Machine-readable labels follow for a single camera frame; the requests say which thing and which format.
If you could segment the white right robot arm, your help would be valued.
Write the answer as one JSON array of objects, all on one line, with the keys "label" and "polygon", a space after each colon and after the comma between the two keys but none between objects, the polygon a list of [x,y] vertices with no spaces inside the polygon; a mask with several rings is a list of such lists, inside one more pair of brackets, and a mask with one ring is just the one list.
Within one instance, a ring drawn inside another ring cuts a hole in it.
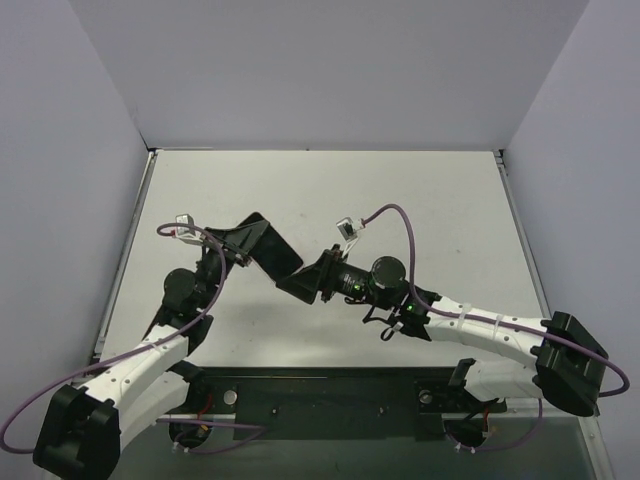
[{"label": "white right robot arm", "polygon": [[449,402],[468,409],[494,399],[544,399],[580,417],[595,414],[607,352],[574,316],[510,317],[412,287],[403,263],[392,256],[369,270],[348,264],[339,248],[323,252],[312,265],[285,276],[277,287],[311,304],[341,294],[389,313],[382,340],[394,334],[451,342],[496,355],[471,360],[447,383]]}]

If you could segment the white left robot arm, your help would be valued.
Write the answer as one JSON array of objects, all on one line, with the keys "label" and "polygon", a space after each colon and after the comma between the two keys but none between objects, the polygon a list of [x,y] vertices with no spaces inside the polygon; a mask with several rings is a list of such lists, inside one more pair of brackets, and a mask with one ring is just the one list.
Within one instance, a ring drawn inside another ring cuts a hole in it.
[{"label": "white left robot arm", "polygon": [[207,337],[229,273],[253,261],[270,227],[257,213],[226,230],[199,227],[189,215],[158,227],[160,236],[200,248],[195,269],[165,277],[160,307],[133,350],[87,367],[94,376],[79,386],[53,384],[32,453],[36,466],[60,479],[106,479],[124,447],[157,418],[203,405],[204,384],[172,369]]}]

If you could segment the black smartphone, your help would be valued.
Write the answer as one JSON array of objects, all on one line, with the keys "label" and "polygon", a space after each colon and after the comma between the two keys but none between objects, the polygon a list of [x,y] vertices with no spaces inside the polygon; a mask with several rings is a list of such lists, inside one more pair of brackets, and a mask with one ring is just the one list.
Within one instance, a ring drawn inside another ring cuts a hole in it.
[{"label": "black smartphone", "polygon": [[272,225],[270,235],[272,247],[268,266],[266,268],[258,266],[272,281],[277,282],[300,270],[304,261]]}]

